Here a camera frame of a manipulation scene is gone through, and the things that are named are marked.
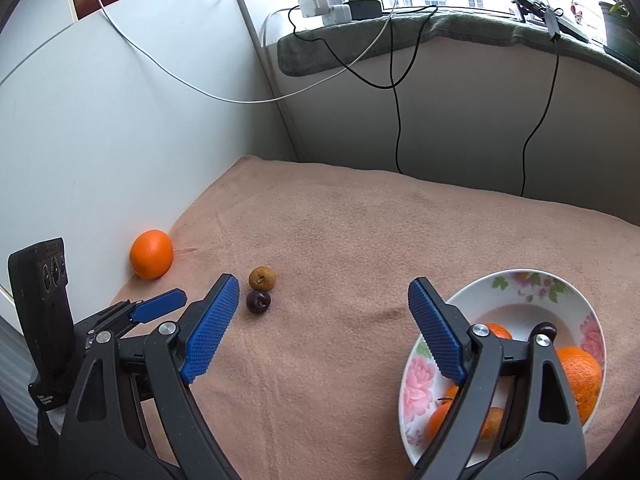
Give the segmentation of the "small orange kumquat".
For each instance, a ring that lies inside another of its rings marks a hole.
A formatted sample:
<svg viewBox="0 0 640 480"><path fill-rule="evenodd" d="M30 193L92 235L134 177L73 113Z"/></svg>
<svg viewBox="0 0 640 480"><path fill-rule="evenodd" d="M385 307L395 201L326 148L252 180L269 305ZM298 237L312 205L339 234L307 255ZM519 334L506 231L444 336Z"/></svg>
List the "small orange kumquat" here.
<svg viewBox="0 0 640 480"><path fill-rule="evenodd" d="M457 393L458 387L456 385L451 385L442 396L442 402L451 402L452 400L454 400Z"/></svg>

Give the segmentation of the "orange mandarin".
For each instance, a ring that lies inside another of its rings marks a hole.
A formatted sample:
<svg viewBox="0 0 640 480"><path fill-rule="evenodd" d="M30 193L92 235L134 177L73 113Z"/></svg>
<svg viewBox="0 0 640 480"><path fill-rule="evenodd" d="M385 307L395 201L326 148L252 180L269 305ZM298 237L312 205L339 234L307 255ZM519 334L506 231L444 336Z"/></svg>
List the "orange mandarin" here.
<svg viewBox="0 0 640 480"><path fill-rule="evenodd" d="M435 411L431 414L425 427L425 437L428 442L432 442L436 434L439 432L442 422L451 408L452 400L445 399L438 404Z"/></svg>

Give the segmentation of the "large orange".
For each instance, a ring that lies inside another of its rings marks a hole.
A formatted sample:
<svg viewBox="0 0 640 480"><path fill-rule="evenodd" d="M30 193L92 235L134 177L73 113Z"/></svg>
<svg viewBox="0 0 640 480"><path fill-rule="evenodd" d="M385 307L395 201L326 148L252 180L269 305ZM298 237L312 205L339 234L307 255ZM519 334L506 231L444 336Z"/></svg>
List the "large orange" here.
<svg viewBox="0 0 640 480"><path fill-rule="evenodd" d="M565 376L570 384L577 406L580 423L585 426L596 408L601 388L602 370L596 359L577 347L556 350Z"/></svg>

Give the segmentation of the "mandarin with stem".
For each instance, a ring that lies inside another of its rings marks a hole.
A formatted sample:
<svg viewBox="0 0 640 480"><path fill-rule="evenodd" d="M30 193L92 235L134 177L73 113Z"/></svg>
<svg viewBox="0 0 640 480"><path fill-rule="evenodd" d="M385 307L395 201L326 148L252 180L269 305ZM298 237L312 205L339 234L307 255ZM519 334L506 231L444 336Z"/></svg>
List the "mandarin with stem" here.
<svg viewBox="0 0 640 480"><path fill-rule="evenodd" d="M485 326L488 328L488 330L491 331L491 333L493 333L498 338L506 339L506 340L512 339L511 333L505 327L499 324L486 323Z"/></svg>

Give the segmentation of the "dark plum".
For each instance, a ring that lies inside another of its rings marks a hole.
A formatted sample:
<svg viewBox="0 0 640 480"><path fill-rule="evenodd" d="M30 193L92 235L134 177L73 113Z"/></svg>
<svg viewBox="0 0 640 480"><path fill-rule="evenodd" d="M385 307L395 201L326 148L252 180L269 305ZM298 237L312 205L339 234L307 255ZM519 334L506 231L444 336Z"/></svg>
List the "dark plum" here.
<svg viewBox="0 0 640 480"><path fill-rule="evenodd" d="M550 346L554 343L558 331L551 322L541 322L534 326L529 334L529 340L536 342L541 347Z"/></svg>

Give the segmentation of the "dark red cherry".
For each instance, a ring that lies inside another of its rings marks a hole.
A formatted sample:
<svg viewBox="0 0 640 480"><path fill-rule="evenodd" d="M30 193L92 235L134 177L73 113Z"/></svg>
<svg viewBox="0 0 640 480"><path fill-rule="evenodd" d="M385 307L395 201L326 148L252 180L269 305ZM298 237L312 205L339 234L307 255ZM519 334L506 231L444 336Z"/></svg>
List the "dark red cherry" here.
<svg viewBox="0 0 640 480"><path fill-rule="evenodd" d="M271 296L269 292L253 289L247 294L245 304L250 313L261 315L269 309Z"/></svg>

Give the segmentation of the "pink towel table cover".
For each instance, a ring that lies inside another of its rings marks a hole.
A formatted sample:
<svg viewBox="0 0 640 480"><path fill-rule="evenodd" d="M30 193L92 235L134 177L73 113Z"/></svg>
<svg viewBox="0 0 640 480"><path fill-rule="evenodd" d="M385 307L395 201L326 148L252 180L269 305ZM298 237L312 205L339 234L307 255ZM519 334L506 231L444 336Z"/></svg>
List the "pink towel table cover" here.
<svg viewBox="0 0 640 480"><path fill-rule="evenodd" d="M245 479L402 479L399 384L418 330L407 288L444 297L506 269L576 286L603 327L608 365L586 441L596 458L639 395L639 230L600 212L385 171L240 159L178 219L175 260L122 299L269 266L269 310L239 308L192 391Z"/></svg>

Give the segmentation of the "white power strip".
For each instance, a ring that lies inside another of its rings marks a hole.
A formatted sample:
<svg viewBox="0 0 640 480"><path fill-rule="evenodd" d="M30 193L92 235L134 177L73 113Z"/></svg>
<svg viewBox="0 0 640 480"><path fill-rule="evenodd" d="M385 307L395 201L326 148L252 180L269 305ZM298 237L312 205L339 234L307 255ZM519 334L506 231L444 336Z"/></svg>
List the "white power strip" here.
<svg viewBox="0 0 640 480"><path fill-rule="evenodd" d="M324 26L352 21L352 10L345 0L298 0L298 7L304 18L322 18Z"/></svg>

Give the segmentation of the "black power adapter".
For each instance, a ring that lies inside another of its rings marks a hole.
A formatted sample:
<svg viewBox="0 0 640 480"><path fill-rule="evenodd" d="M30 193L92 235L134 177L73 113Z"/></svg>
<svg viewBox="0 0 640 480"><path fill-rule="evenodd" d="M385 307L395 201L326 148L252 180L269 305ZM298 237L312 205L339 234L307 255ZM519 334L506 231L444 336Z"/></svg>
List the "black power adapter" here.
<svg viewBox="0 0 640 480"><path fill-rule="evenodd" d="M378 0L349 0L347 4L353 21L372 20L383 15L382 4Z"/></svg>

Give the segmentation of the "potted spider plant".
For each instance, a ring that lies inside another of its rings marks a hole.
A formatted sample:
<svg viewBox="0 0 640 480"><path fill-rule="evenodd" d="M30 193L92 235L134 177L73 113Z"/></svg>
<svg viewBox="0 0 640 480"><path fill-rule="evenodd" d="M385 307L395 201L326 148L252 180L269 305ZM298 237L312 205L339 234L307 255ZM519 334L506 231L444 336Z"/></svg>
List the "potted spider plant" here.
<svg viewBox="0 0 640 480"><path fill-rule="evenodd" d="M604 50L629 65L639 64L639 25L631 10L623 0L601 0L599 6L606 35Z"/></svg>

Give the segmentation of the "black device on sill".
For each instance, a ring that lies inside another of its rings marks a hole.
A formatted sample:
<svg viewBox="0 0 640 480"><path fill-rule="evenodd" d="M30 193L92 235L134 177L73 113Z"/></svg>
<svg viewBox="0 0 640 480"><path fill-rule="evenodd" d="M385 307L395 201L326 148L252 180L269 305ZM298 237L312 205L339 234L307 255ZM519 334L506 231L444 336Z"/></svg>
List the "black device on sill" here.
<svg viewBox="0 0 640 480"><path fill-rule="evenodd" d="M564 16L561 8L552 8L540 0L511 0L516 7L516 15L525 23L537 20L548 29L552 40L559 39L562 34L588 44L588 36Z"/></svg>

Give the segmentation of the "medium orange by wall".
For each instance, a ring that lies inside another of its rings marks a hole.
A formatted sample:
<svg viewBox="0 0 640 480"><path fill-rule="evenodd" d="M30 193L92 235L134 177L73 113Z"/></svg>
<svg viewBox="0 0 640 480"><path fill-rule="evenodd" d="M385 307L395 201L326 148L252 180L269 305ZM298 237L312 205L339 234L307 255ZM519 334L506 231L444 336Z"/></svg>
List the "medium orange by wall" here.
<svg viewBox="0 0 640 480"><path fill-rule="evenodd" d="M131 245L129 261L138 278L145 281L160 278L174 261L174 246L170 237L160 230L143 232Z"/></svg>

